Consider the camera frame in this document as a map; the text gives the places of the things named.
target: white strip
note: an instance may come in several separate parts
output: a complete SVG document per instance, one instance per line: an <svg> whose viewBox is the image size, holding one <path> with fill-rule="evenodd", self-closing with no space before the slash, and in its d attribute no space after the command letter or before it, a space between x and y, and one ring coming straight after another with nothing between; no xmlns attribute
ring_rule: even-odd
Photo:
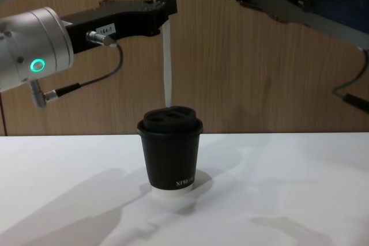
<svg viewBox="0 0 369 246"><path fill-rule="evenodd" d="M163 55L164 55L164 93L165 106L172 105L172 55L171 55L171 24L168 20L163 25Z"/></svg>

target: white tabletop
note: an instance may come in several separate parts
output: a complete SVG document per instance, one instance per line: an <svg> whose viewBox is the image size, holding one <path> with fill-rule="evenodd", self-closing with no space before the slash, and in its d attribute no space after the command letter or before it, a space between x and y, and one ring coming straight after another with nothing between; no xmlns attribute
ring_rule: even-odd
<svg viewBox="0 0 369 246"><path fill-rule="evenodd" d="M368 246L369 134L202 135L150 193L138 136L0 138L1 246Z"/></svg>

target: green led ring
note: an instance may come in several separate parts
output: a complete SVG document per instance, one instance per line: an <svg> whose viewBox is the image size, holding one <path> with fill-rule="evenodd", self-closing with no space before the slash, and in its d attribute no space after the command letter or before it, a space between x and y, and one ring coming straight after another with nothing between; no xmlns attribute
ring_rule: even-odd
<svg viewBox="0 0 369 246"><path fill-rule="evenodd" d="M29 67L33 72L40 72L45 68L45 61L42 59L34 59Z"/></svg>

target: cup base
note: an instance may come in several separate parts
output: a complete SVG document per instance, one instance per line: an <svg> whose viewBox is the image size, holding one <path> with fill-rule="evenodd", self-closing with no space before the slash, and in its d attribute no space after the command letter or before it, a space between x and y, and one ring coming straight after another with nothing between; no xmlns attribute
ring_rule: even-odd
<svg viewBox="0 0 369 246"><path fill-rule="evenodd" d="M190 184L188 187L181 188L180 190L161 190L159 188L153 187L152 188L152 194L154 196L159 197L179 197L182 196L192 190L194 184Z"/></svg>

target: black coffee cup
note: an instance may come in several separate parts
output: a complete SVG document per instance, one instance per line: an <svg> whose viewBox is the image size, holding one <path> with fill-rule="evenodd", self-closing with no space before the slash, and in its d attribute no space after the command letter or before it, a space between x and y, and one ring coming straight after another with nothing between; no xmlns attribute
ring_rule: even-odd
<svg viewBox="0 0 369 246"><path fill-rule="evenodd" d="M194 183L202 122L187 107L157 109L138 123L150 184L175 191Z"/></svg>

